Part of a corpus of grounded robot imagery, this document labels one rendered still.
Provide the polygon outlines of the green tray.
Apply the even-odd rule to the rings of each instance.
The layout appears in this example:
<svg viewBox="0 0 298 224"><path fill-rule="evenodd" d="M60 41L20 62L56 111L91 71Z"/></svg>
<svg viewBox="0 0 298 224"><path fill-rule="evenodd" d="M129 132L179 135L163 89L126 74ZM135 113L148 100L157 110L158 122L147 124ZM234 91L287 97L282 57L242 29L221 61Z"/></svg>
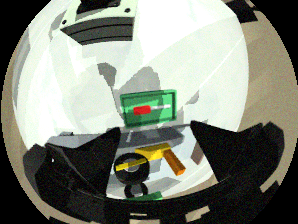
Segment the green tray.
<svg viewBox="0 0 298 224"><path fill-rule="evenodd" d="M128 124L136 123L136 121L154 120L161 119L161 117L173 116L173 92L124 97L124 105L126 117L128 117ZM158 111L150 111L148 115L134 116L133 108L145 107L145 105L149 105L150 108L160 107L160 105L172 105L172 107L158 109Z"/></svg>
<svg viewBox="0 0 298 224"><path fill-rule="evenodd" d="M125 112L124 97L153 95L153 93L166 93L166 92L173 92L173 116L161 117L161 119L154 119L154 120L136 121L136 123L128 124L128 117L126 117L126 112ZM120 101L121 101L122 113L124 113L126 129L134 128L134 127L142 127L142 125L158 124L158 123L165 123L165 121L177 120L177 89L161 89L161 91L124 93L124 95L120 95Z"/></svg>

